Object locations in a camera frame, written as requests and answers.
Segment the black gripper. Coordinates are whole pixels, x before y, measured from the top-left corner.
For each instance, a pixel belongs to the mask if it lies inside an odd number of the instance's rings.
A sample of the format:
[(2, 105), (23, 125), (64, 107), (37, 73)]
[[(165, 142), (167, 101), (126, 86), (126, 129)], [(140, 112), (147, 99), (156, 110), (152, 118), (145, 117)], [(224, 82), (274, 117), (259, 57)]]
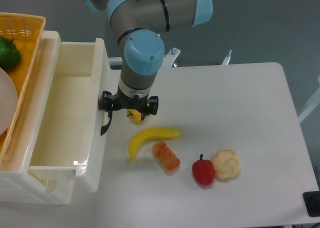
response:
[(145, 120), (146, 116), (156, 115), (159, 108), (158, 96), (139, 97), (137, 93), (133, 97), (125, 95), (120, 88), (118, 88), (115, 95), (109, 91), (104, 90), (98, 99), (98, 109), (108, 113), (107, 117), (112, 118), (113, 111), (122, 109), (137, 110), (141, 113), (141, 121)]

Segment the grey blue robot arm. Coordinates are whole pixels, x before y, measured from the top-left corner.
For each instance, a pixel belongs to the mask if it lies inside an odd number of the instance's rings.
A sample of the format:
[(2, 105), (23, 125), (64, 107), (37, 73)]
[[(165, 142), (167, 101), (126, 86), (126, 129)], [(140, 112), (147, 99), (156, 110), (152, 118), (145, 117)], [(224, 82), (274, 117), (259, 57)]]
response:
[(191, 28), (209, 21), (213, 0), (84, 0), (92, 12), (106, 11), (121, 52), (122, 68), (117, 92), (104, 91), (98, 108), (111, 115), (133, 109), (155, 115), (157, 96), (150, 96), (165, 58), (160, 33)]

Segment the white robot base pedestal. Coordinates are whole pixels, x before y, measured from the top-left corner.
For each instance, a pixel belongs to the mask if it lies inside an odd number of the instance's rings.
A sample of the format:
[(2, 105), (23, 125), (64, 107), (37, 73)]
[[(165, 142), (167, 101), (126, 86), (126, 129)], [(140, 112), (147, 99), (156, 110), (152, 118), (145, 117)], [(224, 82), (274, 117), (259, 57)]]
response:
[[(176, 60), (179, 57), (181, 50), (173, 47), (171, 50), (164, 56), (161, 68), (172, 68), (177, 67)], [(229, 50), (228, 55), (224, 58), (221, 65), (226, 66), (229, 64), (232, 55), (232, 50)], [(123, 60), (121, 57), (111, 57), (108, 59), (109, 65), (112, 69), (118, 69), (122, 64)]]

